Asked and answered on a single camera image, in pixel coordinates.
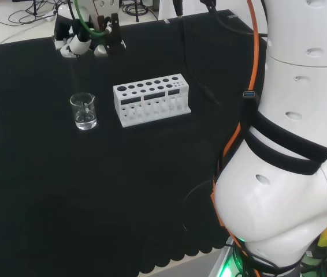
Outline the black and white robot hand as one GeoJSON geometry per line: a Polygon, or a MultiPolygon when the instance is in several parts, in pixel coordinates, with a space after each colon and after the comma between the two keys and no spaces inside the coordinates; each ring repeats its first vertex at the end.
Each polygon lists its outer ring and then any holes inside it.
{"type": "Polygon", "coordinates": [[[92,52],[96,57],[126,50],[118,12],[119,1],[67,1],[56,10],[55,48],[65,58],[92,52]]]}

